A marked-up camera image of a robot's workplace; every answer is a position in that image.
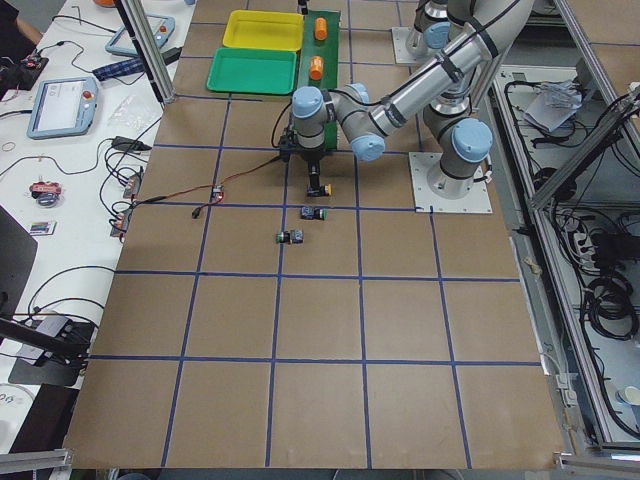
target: yellow tray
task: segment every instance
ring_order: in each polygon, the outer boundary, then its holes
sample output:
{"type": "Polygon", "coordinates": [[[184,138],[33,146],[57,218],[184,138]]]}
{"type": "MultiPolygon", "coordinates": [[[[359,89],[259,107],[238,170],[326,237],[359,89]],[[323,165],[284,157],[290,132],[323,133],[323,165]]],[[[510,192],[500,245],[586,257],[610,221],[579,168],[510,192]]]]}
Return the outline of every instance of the yellow tray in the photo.
{"type": "Polygon", "coordinates": [[[229,15],[222,44],[231,48],[297,52],[302,47],[303,23],[298,13],[234,10],[229,15]]]}

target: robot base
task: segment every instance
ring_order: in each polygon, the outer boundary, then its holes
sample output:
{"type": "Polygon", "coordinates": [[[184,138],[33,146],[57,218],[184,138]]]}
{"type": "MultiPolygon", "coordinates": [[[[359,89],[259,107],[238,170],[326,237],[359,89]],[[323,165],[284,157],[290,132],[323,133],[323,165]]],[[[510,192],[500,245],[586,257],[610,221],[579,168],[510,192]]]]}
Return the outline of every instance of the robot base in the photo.
{"type": "Polygon", "coordinates": [[[411,29],[409,27],[393,27],[391,38],[393,39],[393,54],[396,63],[400,65],[422,65],[427,61],[427,56],[416,57],[407,50],[407,37],[411,29]]]}
{"type": "MultiPolygon", "coordinates": [[[[440,153],[409,153],[413,198],[416,212],[429,213],[493,213],[489,193],[484,182],[474,183],[469,193],[458,200],[442,198],[427,184],[427,172],[432,165],[440,161],[440,153]]],[[[482,169],[478,168],[475,178],[481,178],[482,169]]]]}

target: person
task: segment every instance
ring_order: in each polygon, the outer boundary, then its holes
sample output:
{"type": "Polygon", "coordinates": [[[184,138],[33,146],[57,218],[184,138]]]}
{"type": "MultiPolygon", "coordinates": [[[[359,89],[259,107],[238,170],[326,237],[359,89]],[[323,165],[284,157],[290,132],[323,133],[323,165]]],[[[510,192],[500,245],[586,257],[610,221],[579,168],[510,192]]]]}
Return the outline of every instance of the person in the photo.
{"type": "Polygon", "coordinates": [[[0,57],[13,63],[30,55],[42,39],[42,33],[18,13],[5,0],[0,0],[0,57]]]}

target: orange object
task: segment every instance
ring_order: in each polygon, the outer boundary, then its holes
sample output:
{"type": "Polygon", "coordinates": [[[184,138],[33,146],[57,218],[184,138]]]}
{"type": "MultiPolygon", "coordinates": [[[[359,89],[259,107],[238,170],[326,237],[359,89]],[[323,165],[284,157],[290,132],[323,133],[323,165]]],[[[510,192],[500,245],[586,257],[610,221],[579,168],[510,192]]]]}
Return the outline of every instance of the orange object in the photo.
{"type": "Polygon", "coordinates": [[[316,40],[326,40],[327,35],[329,34],[328,28],[327,28],[327,21],[325,20],[324,17],[318,17],[316,18],[316,25],[315,25],[315,29],[314,29],[314,37],[316,37],[316,40]]]}
{"type": "Polygon", "coordinates": [[[309,65],[309,78],[311,80],[322,79],[324,73],[324,59],[319,56],[311,57],[311,63],[309,65]]]}

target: work surface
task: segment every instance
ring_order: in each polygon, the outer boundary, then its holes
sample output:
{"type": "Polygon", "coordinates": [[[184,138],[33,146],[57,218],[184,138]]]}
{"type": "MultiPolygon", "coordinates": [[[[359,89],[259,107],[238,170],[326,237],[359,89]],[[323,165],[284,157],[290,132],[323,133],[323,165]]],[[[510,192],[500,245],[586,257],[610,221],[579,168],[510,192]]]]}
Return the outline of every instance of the work surface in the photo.
{"type": "MultiPolygon", "coordinates": [[[[140,198],[215,182],[274,156],[288,99],[205,90],[236,8],[201,0],[140,198]]],[[[405,79],[386,29],[414,2],[315,0],[342,11],[340,83],[379,98],[405,79]]],[[[499,204],[416,214],[406,152],[323,160],[334,196],[305,196],[299,158],[134,214],[66,446],[82,467],[526,468],[562,441],[499,204]],[[325,221],[301,205],[329,207],[325,221]],[[301,228],[301,245],[275,234],[301,228]]]]}

